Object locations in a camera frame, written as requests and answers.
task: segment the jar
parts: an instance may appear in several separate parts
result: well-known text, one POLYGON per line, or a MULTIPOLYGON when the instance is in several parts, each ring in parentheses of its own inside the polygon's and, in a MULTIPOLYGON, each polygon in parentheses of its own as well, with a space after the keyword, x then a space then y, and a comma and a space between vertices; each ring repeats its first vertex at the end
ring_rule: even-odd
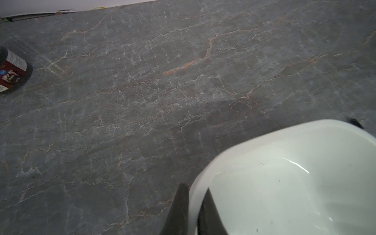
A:
POLYGON ((0 94, 11 93, 29 79, 33 67, 24 59, 0 46, 0 94))

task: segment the maroon jar label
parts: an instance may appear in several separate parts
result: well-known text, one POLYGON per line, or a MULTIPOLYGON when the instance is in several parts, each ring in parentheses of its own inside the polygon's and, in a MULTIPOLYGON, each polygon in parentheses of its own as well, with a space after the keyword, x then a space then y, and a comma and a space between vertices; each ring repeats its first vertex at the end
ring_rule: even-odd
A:
POLYGON ((0 92, 17 84, 26 75, 26 68, 26 61, 8 50, 6 61, 0 65, 0 92))

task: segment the white wall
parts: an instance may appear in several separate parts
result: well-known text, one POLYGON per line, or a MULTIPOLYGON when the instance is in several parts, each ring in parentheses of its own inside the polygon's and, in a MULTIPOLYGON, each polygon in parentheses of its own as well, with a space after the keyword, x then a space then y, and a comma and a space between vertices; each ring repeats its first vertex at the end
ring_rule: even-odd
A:
POLYGON ((61 10, 88 11, 99 6, 109 8, 148 1, 152 0, 0 0, 0 17, 61 10))

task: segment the yellow cable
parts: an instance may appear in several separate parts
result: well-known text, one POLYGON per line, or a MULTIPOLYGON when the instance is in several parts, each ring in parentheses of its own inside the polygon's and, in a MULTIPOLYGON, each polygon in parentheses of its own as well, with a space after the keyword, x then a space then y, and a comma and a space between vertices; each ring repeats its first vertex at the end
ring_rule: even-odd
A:
POLYGON ((104 6, 97 6, 97 7, 93 8, 93 9, 91 9, 91 11, 92 10, 98 10, 98 9, 106 9, 106 8, 104 6))

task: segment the black object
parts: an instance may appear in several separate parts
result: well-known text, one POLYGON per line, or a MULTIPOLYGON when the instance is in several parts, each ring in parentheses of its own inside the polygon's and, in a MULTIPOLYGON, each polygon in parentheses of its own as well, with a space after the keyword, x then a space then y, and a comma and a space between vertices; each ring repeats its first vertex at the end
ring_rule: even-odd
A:
POLYGON ((197 221, 198 235, 228 235, 224 228, 213 197, 208 189, 201 205, 197 221))
POLYGON ((177 188, 170 212, 159 235, 187 235, 189 187, 181 183, 177 188))
POLYGON ((364 127, 355 118, 349 118, 349 123, 359 127, 360 129, 364 129, 364 127))
POLYGON ((11 93, 23 86, 33 67, 5 47, 0 46, 0 94, 11 93))

